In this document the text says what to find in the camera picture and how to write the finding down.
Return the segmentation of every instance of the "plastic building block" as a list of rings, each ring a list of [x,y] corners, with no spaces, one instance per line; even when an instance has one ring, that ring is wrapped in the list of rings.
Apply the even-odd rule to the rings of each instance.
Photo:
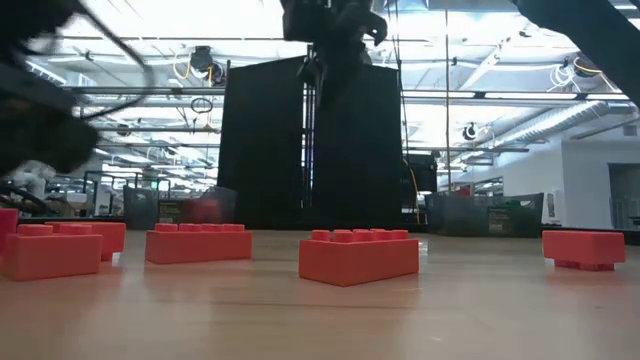
[[[47,222],[45,225],[52,225],[55,233],[60,232],[62,225],[90,225],[93,234],[102,235],[102,261],[111,261],[113,253],[124,251],[124,240],[127,236],[127,226],[125,223],[113,222]]]
[[[626,260],[622,233],[550,230],[542,233],[542,244],[556,267],[611,271]]]
[[[100,269],[102,235],[85,234],[91,227],[20,225],[7,237],[4,276],[17,281],[95,274]]]
[[[4,252],[7,235],[15,234],[17,226],[18,210],[0,209],[0,255]]]
[[[145,259],[154,264],[251,259],[252,235],[236,224],[156,224]]]
[[[351,286],[419,271],[418,240],[403,230],[314,230],[302,240],[298,274],[303,279]]]
[[[202,225],[200,224],[180,224],[178,227],[180,231],[184,232],[201,232]]]

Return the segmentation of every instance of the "yellow cable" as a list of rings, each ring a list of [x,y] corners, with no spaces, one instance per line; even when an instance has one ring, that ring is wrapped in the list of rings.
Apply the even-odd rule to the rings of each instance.
[[[590,72],[592,74],[599,74],[600,77],[602,78],[602,81],[604,81],[604,83],[607,84],[607,86],[609,86],[611,90],[613,90],[614,92],[618,91],[618,89],[616,89],[616,87],[613,86],[613,84],[611,84],[611,82],[607,79],[607,77],[604,75],[604,72],[602,70],[589,69],[584,66],[580,66],[578,65],[578,58],[575,58],[573,60],[573,66],[585,72]]]
[[[590,72],[590,73],[594,73],[594,74],[602,74],[602,70],[589,69],[589,68],[586,68],[584,66],[578,65],[578,59],[579,58],[573,59],[573,66],[577,67],[578,69],[580,69],[582,71],[586,71],[586,72]]]
[[[209,66],[209,87],[213,85],[213,83],[211,82],[212,79],[213,79],[213,65]]]
[[[407,162],[406,159],[402,159],[402,161],[404,161],[404,163],[409,168],[409,173],[411,174],[411,180],[413,181],[413,188],[416,190],[416,220],[418,220],[418,225],[419,225],[420,224],[420,207],[418,204],[418,184],[416,183],[416,176],[413,173],[413,169],[409,165],[409,162]]]
[[[181,74],[178,72],[178,66],[177,66],[177,64],[176,64],[176,62],[175,62],[175,61],[173,62],[173,72],[176,74],[176,76],[177,76],[178,78],[180,78],[180,79],[182,79],[182,80],[186,80],[186,79],[189,77],[189,72],[190,72],[190,71],[191,71],[191,61],[187,61],[187,72],[186,72],[186,73],[184,73],[184,75],[181,75]]]
[[[611,89],[613,92],[618,92],[619,91],[618,89],[616,89],[615,86],[613,86],[613,84],[611,84],[611,82],[607,79],[607,77],[604,75],[604,73],[600,73],[600,77],[605,82],[605,84],[607,84],[609,86],[609,89]]]

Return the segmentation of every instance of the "ceiling pipe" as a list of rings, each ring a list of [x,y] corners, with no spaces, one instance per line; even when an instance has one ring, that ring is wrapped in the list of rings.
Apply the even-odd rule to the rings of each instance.
[[[609,124],[607,126],[604,127],[600,127],[597,129],[593,129],[593,130],[589,130],[589,131],[585,131],[583,133],[574,135],[571,137],[571,140],[583,140],[586,138],[590,138],[592,136],[596,136],[611,130],[615,130],[617,128],[626,126],[626,125],[631,125],[634,124],[636,122],[638,122],[640,120],[640,116],[638,116],[637,113],[630,115],[629,117],[626,117],[624,119],[622,119],[621,121],[618,121],[614,124]]]
[[[605,101],[589,101],[566,109],[549,110],[481,145],[499,149],[502,146],[512,145],[516,142],[539,140],[601,118],[613,111],[614,108]],[[626,111],[627,114],[633,114],[638,110],[636,107],[628,107]],[[475,149],[473,152],[455,157],[452,162],[459,163],[471,157],[479,156],[484,152],[483,149]]]

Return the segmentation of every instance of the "black backdrop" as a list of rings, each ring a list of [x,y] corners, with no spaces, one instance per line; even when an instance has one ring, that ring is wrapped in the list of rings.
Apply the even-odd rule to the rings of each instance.
[[[236,222],[299,220],[303,58],[233,68],[225,93],[218,186],[236,190]]]
[[[397,71],[365,66],[315,119],[313,212],[335,226],[401,222]]]

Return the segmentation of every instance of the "wooden floor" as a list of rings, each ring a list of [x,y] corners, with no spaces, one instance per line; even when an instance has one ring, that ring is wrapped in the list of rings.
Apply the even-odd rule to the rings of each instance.
[[[155,266],[144,237],[97,276],[0,280],[0,359],[638,359],[640,251],[554,269],[537,240],[423,237],[421,273],[351,288],[297,276],[306,233],[253,261]]]

